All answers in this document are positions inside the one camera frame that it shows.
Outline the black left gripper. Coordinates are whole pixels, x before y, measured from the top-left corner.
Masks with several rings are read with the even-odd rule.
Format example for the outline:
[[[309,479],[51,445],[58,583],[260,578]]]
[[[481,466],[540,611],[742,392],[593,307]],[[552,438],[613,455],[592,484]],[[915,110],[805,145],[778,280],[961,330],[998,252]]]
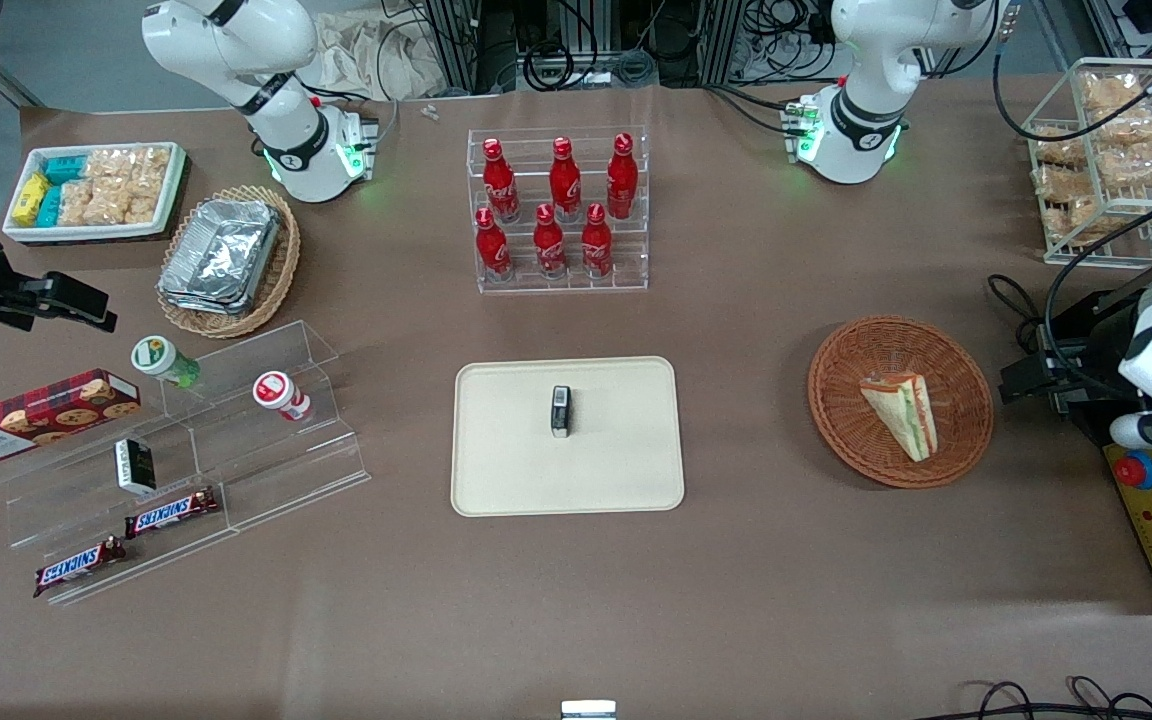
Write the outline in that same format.
[[[1046,397],[1061,418],[1070,420],[1093,444],[1111,442],[1111,423],[1143,409],[1139,393],[1117,369],[1132,342],[1142,290],[1115,304],[1115,291],[1089,293],[1051,319],[1039,305],[1034,354],[1000,370],[1002,404]]]

